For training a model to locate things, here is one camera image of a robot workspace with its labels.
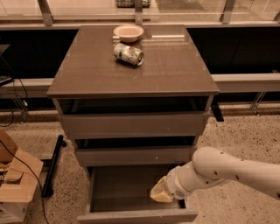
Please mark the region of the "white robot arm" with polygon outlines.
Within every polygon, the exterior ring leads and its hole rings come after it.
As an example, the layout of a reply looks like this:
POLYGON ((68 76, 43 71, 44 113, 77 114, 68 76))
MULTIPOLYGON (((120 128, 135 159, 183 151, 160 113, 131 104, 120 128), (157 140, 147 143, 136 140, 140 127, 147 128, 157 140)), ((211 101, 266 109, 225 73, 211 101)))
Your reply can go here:
POLYGON ((192 160, 176 166, 151 189, 156 202, 184 200, 194 191, 237 181, 278 200, 280 165, 233 157, 213 147, 197 149, 192 160))

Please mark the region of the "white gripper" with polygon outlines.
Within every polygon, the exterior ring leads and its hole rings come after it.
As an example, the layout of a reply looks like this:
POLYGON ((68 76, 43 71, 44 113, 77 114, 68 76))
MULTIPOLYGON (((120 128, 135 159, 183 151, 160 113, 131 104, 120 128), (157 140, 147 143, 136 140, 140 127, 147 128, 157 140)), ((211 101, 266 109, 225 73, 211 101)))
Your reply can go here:
POLYGON ((173 199, 184 200, 191 195, 179 181, 179 166, 171 169, 150 190, 150 197, 156 202, 171 203, 173 199))

